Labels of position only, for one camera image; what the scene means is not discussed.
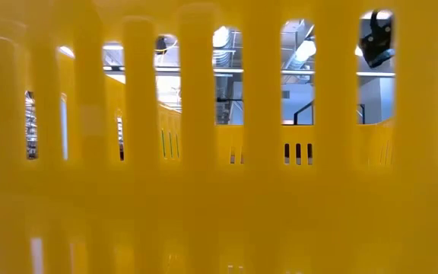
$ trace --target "yellow plastic basket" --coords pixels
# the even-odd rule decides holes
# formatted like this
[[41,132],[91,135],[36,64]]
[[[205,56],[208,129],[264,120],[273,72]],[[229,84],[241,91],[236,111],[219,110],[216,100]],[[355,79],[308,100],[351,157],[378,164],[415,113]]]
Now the yellow plastic basket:
[[[377,7],[396,16],[395,118],[358,126],[352,45]],[[290,18],[316,25],[314,126],[281,125]],[[243,32],[244,127],[214,124],[211,37],[225,24]],[[158,33],[180,40],[181,114],[157,104]],[[111,40],[126,85],[103,74]],[[55,274],[438,272],[438,2],[1,0],[0,274],[32,273],[38,239]]]

